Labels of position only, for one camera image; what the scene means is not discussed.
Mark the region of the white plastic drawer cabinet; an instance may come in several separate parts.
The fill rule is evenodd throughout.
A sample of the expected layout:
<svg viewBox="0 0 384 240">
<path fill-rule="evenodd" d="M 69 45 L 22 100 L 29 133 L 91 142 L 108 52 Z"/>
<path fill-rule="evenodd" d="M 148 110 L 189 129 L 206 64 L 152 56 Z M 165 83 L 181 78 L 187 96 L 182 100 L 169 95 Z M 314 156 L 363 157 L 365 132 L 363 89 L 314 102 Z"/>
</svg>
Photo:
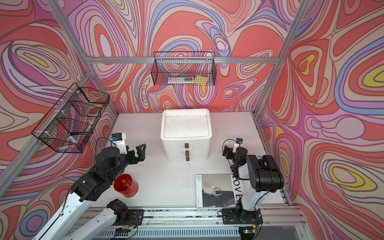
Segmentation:
<svg viewBox="0 0 384 240">
<path fill-rule="evenodd" d="M 207 109 L 165 110 L 162 113 L 161 140 L 169 162 L 208 160 L 212 135 Z"/>
</svg>

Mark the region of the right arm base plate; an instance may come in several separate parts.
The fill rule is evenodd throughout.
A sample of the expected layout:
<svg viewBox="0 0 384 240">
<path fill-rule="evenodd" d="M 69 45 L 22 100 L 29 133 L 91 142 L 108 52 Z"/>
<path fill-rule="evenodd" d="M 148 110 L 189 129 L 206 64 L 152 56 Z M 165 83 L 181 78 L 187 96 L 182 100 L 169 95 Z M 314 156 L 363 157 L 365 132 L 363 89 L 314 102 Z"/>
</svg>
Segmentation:
<svg viewBox="0 0 384 240">
<path fill-rule="evenodd" d="M 221 217 L 224 225 L 261 225 L 263 218 L 261 211 L 245 211 L 235 208 L 225 208 L 221 210 Z"/>
</svg>

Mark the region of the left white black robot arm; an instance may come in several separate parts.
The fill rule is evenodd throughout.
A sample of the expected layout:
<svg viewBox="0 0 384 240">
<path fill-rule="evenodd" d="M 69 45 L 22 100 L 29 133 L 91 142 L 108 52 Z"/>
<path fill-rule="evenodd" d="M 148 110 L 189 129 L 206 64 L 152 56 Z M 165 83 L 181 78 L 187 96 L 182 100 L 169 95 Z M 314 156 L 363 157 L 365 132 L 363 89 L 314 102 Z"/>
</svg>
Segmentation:
<svg viewBox="0 0 384 240">
<path fill-rule="evenodd" d="M 96 164 L 70 188 L 65 202 L 34 237 L 36 240 L 91 240 L 113 225 L 137 228 L 142 210 L 130 210 L 122 201 L 112 200 L 96 217 L 73 233 L 69 230 L 82 214 L 113 185 L 128 165 L 145 160 L 146 145 L 122 153 L 118 147 L 104 148 L 96 156 Z"/>
</svg>

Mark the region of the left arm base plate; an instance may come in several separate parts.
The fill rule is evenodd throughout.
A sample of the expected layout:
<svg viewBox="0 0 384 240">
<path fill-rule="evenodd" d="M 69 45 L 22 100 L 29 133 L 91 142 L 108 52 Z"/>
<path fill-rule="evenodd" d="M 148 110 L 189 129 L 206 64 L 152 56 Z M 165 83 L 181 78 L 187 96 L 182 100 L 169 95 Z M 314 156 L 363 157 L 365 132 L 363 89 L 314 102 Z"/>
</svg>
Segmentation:
<svg viewBox="0 0 384 240">
<path fill-rule="evenodd" d="M 117 214 L 114 226 L 141 226 L 144 219 L 144 210 L 122 210 Z"/>
</svg>

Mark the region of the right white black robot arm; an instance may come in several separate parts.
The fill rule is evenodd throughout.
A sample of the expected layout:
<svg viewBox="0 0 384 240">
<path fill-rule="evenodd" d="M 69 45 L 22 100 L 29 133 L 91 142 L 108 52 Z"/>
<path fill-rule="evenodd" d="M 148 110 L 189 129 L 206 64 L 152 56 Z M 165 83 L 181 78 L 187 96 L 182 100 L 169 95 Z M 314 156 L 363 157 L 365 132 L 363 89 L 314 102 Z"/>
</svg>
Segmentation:
<svg viewBox="0 0 384 240">
<path fill-rule="evenodd" d="M 234 208 L 222 209 L 223 224 L 262 224 L 260 204 L 268 194 L 284 187 L 284 177 L 275 159 L 271 155 L 249 155 L 238 143 L 233 148 L 224 146 L 223 156 L 232 162 L 230 168 L 235 180 L 248 181 L 251 185 Z"/>
</svg>

